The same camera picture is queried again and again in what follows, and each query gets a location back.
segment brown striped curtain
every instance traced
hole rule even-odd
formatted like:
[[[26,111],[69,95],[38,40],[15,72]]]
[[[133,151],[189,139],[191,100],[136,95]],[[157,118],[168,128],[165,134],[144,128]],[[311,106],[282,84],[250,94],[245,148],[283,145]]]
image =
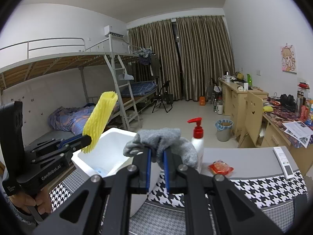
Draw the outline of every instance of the brown striped curtain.
[[[222,16],[193,16],[176,20],[183,69],[184,98],[207,97],[211,78],[224,71],[234,75],[231,44]]]
[[[181,99],[178,55],[171,20],[158,21],[129,29],[128,36],[131,45],[144,48],[152,47],[152,51],[159,56],[161,61],[160,87],[165,81],[170,80],[170,94],[173,94],[174,100]],[[132,71],[135,80],[147,80],[150,75],[149,66],[136,64]]]

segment upper bunk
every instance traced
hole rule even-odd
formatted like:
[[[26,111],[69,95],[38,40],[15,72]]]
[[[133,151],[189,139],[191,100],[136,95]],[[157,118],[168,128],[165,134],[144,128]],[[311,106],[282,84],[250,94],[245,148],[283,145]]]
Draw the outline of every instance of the upper bunk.
[[[119,63],[119,58],[122,59],[124,64],[128,64],[129,62],[138,61],[138,49],[133,53],[115,53],[113,51],[105,52],[105,51],[90,51],[92,47],[103,44],[105,41],[109,40],[109,38],[95,44],[94,46],[86,49],[85,48],[85,40],[82,38],[48,38],[48,39],[40,39],[40,40],[31,40],[27,42],[20,42],[16,44],[12,44],[10,46],[1,48],[1,50],[5,50],[6,48],[10,48],[20,44],[27,44],[27,57],[29,57],[29,51],[35,49],[29,49],[30,42],[37,42],[42,40],[55,40],[55,39],[81,39],[84,44],[82,45],[57,45],[57,46],[44,46],[41,48],[51,48],[51,47],[63,47],[63,46],[83,46],[84,50],[79,52],[69,52],[69,53],[59,53],[59,54],[51,54],[38,56],[33,58],[27,58],[22,61],[18,61],[12,63],[10,65],[4,66],[0,68],[0,89],[7,89],[14,85],[17,85],[21,82],[37,78],[49,73],[60,72],[64,70],[70,70],[74,68],[84,68],[88,66],[96,66],[96,65],[107,65],[104,56],[106,55],[109,60],[114,57],[115,64]]]

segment cartoon girl poster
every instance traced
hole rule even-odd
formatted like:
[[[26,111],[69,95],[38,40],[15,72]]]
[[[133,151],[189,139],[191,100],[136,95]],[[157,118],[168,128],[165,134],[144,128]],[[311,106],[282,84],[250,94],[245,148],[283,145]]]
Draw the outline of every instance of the cartoon girl poster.
[[[281,69],[297,73],[297,64],[295,59],[295,47],[293,45],[281,46]]]

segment red cap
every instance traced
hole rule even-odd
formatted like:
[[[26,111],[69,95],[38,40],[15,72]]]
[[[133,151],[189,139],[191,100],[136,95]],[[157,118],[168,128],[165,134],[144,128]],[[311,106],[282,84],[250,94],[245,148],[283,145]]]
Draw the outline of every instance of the red cap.
[[[193,137],[195,139],[203,138],[203,129],[201,127],[201,120],[202,120],[201,117],[197,117],[187,121],[188,123],[197,123],[197,126],[193,130]]]

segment orange box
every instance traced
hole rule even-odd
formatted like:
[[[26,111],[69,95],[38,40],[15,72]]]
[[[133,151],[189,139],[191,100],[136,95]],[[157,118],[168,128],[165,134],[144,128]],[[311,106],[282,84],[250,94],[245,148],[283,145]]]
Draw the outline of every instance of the orange box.
[[[200,96],[199,97],[199,104],[200,104],[200,106],[204,106],[205,105],[205,97],[204,96]]]

